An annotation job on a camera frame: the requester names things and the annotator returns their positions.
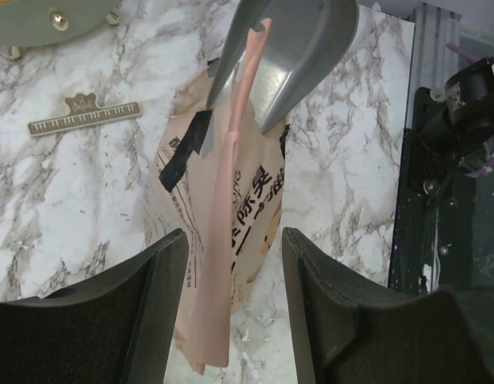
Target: metal knob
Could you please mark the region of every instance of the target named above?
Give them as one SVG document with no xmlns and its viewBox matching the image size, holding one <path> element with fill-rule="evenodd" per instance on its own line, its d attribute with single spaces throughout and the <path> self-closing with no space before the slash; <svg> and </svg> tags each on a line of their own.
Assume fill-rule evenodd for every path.
<svg viewBox="0 0 494 384">
<path fill-rule="evenodd" d="M 65 17 L 65 15 L 59 10 L 54 10 L 50 13 L 49 19 L 51 20 L 51 24 L 57 30 L 68 30 L 69 29 L 69 21 Z"/>
</svg>

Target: beige plastic bag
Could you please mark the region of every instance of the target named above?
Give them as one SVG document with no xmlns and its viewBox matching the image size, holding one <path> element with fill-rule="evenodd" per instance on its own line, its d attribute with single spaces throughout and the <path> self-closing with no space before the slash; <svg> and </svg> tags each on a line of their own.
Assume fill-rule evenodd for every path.
<svg viewBox="0 0 494 384">
<path fill-rule="evenodd" d="M 207 70 L 178 90 L 145 191 L 147 245 L 175 227 L 187 233 L 175 338 L 200 374 L 228 365 L 231 313 L 248 299 L 281 215 L 288 126 L 263 136 L 249 100 L 271 21 L 262 24 L 249 32 L 241 80 L 213 111 Z"/>
</svg>

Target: marble surface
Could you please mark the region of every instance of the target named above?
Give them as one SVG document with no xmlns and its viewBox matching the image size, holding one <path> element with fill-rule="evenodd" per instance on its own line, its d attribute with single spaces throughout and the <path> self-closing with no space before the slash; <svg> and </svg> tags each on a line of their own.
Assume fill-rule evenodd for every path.
<svg viewBox="0 0 494 384">
<path fill-rule="evenodd" d="M 0 57 L 0 301 L 45 296 L 144 247 L 143 181 L 175 88 L 219 55 L 237 1 L 125 0 L 122 23 Z M 283 226 L 384 283 L 413 26 L 361 7 L 351 49 L 292 113 Z M 26 124 L 95 92 L 144 114 L 30 138 Z M 279 238 L 249 306 L 231 322 L 231 363 L 191 372 L 172 350 L 165 383 L 296 382 Z"/>
</svg>

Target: metal foot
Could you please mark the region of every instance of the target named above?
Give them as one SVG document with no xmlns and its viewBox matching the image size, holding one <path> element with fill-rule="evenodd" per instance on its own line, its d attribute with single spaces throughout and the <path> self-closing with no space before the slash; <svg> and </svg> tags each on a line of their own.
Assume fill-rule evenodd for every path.
<svg viewBox="0 0 494 384">
<path fill-rule="evenodd" d="M 0 54 L 11 60 L 19 60 L 22 56 L 22 49 L 18 46 L 4 46 L 0 44 Z"/>
<path fill-rule="evenodd" d="M 118 14 L 118 11 L 114 10 L 111 11 L 107 16 L 106 16 L 106 21 L 108 24 L 111 26 L 116 26 L 120 22 L 120 15 Z"/>
</svg>

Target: gray scoop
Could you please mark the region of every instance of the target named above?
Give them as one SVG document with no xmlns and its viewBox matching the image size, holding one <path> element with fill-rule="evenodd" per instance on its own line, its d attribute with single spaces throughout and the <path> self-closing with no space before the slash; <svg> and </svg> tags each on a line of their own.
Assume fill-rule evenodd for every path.
<svg viewBox="0 0 494 384">
<path fill-rule="evenodd" d="M 207 99 L 213 108 L 231 92 L 250 28 L 271 19 L 271 32 L 251 91 L 265 134 L 305 98 L 344 56 L 359 21 L 356 0 L 241 0 Z"/>
</svg>

